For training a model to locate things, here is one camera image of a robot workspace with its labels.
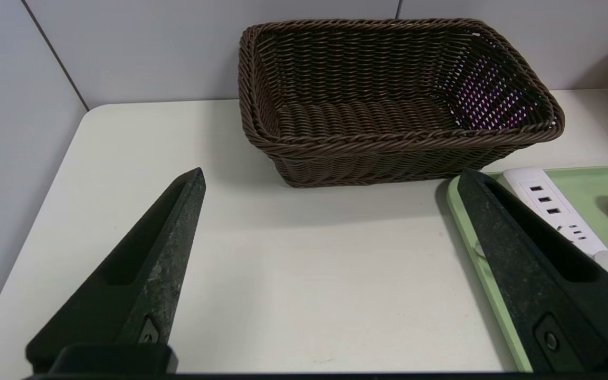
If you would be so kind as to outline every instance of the white power strip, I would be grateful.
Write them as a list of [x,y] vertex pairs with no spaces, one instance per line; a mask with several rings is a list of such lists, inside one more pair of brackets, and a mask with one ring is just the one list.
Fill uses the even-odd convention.
[[608,249],[540,168],[506,170],[499,183],[608,271]]

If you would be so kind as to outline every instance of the wall seam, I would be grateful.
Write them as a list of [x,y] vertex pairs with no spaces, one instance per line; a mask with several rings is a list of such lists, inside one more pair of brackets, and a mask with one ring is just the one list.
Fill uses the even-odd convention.
[[395,10],[395,19],[400,18],[400,11],[403,9],[403,0],[398,0],[398,8]]
[[74,89],[74,93],[76,93],[77,96],[79,97],[79,101],[81,101],[81,104],[84,106],[86,111],[90,111],[89,106],[86,104],[86,101],[84,101],[84,97],[81,96],[79,89],[77,89],[77,85],[74,84],[74,80],[72,80],[72,77],[70,76],[70,72],[68,72],[67,68],[65,68],[65,65],[60,60],[60,56],[58,56],[58,53],[55,52],[53,45],[51,45],[51,41],[49,40],[48,36],[46,36],[44,29],[41,28],[41,24],[39,24],[39,21],[34,16],[34,13],[32,13],[32,9],[30,8],[29,4],[27,4],[27,0],[20,0],[20,2],[22,2],[22,5],[24,5],[25,9],[27,10],[27,14],[30,15],[32,22],[34,22],[34,25],[36,25],[36,29],[39,30],[39,33],[41,33],[41,37],[43,37],[44,41],[46,41],[46,45],[51,50],[51,53],[53,53],[53,57],[55,57],[55,60],[58,63],[58,65],[60,65],[60,68],[62,69],[62,72],[65,74],[65,77],[70,82],[70,85],[72,85],[72,89]]

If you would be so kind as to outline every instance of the white wall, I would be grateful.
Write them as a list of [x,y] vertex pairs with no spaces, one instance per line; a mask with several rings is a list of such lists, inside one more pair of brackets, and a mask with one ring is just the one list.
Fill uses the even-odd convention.
[[[30,0],[89,107],[237,97],[251,24],[391,18],[398,0]],[[608,87],[608,1],[404,0],[402,18],[474,17],[504,34],[551,89]]]
[[400,16],[481,19],[548,88],[608,88],[608,0],[404,0]]
[[293,18],[393,18],[398,0],[29,0],[93,108],[238,97],[241,32]]
[[0,291],[84,113],[22,3],[0,0]]

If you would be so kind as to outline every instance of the power strip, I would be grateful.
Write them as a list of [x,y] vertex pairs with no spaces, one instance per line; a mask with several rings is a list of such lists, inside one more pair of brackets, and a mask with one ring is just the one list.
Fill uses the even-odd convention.
[[499,183],[608,271],[608,248],[542,169],[506,170]]

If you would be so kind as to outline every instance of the screw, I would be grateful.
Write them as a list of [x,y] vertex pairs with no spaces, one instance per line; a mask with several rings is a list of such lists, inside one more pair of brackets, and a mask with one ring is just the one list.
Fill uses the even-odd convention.
[[548,346],[550,351],[557,352],[557,349],[559,348],[559,340],[557,340],[557,337],[555,336],[555,334],[553,334],[550,331],[546,332],[546,335],[544,336],[544,340],[546,342],[546,346]]

